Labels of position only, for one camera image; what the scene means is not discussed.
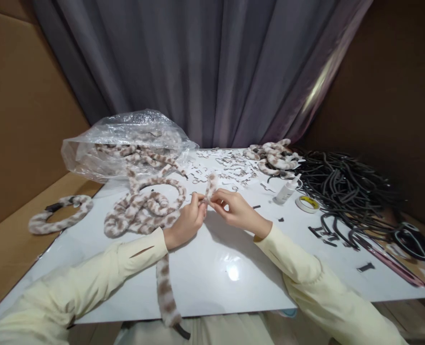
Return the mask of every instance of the sleeve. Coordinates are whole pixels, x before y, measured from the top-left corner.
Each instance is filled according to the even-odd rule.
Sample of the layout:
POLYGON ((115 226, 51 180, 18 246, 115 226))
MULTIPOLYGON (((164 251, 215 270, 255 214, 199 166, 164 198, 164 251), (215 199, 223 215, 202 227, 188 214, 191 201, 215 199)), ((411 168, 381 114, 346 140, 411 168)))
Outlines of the sleeve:
POLYGON ((163 230, 33 283, 0 319, 0 344, 67 344, 67 327, 106 300, 126 278, 167 254, 163 230))
POLYGON ((273 225, 265 239, 254 242, 284 273, 300 309, 340 344, 406 344, 392 322, 279 228, 273 225))

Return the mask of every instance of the table surface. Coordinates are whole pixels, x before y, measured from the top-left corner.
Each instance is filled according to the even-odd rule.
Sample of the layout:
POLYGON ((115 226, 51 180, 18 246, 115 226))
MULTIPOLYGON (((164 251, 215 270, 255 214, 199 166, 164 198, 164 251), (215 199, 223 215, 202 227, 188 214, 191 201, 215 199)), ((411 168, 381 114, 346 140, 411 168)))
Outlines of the table surface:
MULTIPOLYGON (((207 159, 198 158, 195 153, 190 155, 210 169, 220 167, 215 157, 207 159)), ((205 192, 206 183, 193 184, 192 179, 186 181, 176 173, 170 177, 181 181, 187 194, 205 192)), ((267 181, 268 176, 260 174, 257 178, 267 181)), ((327 263, 344 283, 365 299, 378 302, 425 298, 424 287, 411 286, 366 250, 356 252, 344 247, 340 241, 338 247, 332 247, 317 239, 307 227, 321 226, 322 212, 309 214, 300 210, 295 204, 295 199, 300 196, 298 192, 282 206, 272 202, 284 183, 284 180, 273 178, 270 186, 274 191, 267 191, 260 183, 254 183, 239 192, 251 206, 260 205, 257 212, 273 221, 307 252, 327 263), (358 267, 369 262, 376 269, 364 273, 357 271, 358 267)), ((231 186, 221 187, 231 190, 231 186)), ((107 183, 94 197, 91 212, 65 230, 0 303, 0 315, 32 282, 53 269, 86 260, 112 242, 128 242, 141 237, 126 233, 119 239, 110 239, 104 235, 107 212, 128 192, 128 188, 121 182, 107 183)), ((171 202, 177 198, 177 191, 172 186, 157 185, 145 192, 151 189, 166 195, 171 202)), ((327 220, 331 225, 332 218, 327 220)), ((348 228, 339 223, 339 230, 347 233, 348 228)), ((252 236, 226 225, 211 207, 193 240, 170 254, 170 275, 178 309, 185 317, 296 308, 284 287, 281 272, 252 242, 252 236)), ((158 318, 160 311, 153 265, 128 279, 107 301, 76 323, 158 318)))

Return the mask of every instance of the fluffy tail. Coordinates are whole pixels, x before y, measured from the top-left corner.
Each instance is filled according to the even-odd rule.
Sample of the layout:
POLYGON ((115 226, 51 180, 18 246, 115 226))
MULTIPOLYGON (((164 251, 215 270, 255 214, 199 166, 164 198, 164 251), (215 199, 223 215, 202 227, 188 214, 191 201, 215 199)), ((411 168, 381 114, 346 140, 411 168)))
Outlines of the fluffy tail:
POLYGON ((158 305, 163 323, 167 327, 173 327, 183 338, 189 340, 190 333, 180 326, 182 317, 177 310, 173 288, 169 281, 169 254, 166 254, 156 263, 156 285, 158 305))

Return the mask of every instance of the gray curtain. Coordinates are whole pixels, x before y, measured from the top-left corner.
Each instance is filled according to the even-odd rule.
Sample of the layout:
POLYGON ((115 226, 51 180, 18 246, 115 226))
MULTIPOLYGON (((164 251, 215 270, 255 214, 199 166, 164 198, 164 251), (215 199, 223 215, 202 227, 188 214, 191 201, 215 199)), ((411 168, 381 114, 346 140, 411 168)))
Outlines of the gray curtain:
POLYGON ((157 109, 208 148, 298 139, 314 114, 307 99, 371 1, 34 0, 34 7, 91 124, 157 109))

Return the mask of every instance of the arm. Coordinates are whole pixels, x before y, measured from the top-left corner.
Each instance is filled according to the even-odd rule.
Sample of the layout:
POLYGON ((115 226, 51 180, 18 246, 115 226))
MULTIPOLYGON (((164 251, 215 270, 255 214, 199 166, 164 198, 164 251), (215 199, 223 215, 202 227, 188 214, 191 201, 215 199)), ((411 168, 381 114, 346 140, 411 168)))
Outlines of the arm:
POLYGON ((106 300, 130 275, 190 240, 203 224, 206 204, 194 195, 169 229, 105 252, 75 267, 59 269, 33 283, 0 319, 0 344, 67 344, 67 327, 106 300))
POLYGON ((283 272, 300 309, 341 344, 406 344, 396 327, 316 257, 293 243, 238 193, 219 190, 212 207, 227 223, 255 234, 254 242, 283 272))

